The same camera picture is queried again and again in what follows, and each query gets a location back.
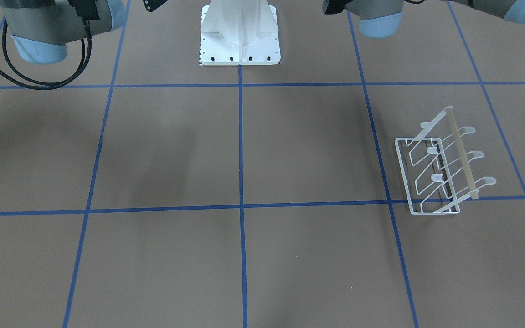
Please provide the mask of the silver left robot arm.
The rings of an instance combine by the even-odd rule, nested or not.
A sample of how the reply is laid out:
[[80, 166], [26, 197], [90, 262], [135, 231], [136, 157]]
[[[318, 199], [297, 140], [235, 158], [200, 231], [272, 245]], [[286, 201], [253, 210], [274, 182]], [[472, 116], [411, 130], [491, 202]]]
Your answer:
[[[345, 10], [359, 19], [359, 31], [371, 39], [386, 39], [400, 26], [405, 4], [420, 5], [422, 0], [324, 0], [325, 15]], [[525, 0], [455, 0], [455, 4], [498, 17], [504, 21], [525, 24]]]

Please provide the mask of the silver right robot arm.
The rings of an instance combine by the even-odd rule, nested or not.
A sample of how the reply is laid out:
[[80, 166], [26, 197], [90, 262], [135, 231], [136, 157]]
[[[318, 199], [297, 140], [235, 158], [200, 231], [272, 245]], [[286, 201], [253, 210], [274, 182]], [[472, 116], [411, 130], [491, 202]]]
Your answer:
[[19, 56], [32, 64], [54, 64], [67, 57], [67, 43], [123, 26], [120, 0], [0, 0]]

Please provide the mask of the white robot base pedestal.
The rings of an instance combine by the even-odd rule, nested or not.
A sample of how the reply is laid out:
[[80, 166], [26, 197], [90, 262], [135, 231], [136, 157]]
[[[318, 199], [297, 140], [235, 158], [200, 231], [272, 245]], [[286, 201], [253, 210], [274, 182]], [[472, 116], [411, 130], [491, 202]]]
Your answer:
[[201, 9], [199, 63], [281, 62], [277, 9], [266, 0], [211, 0]]

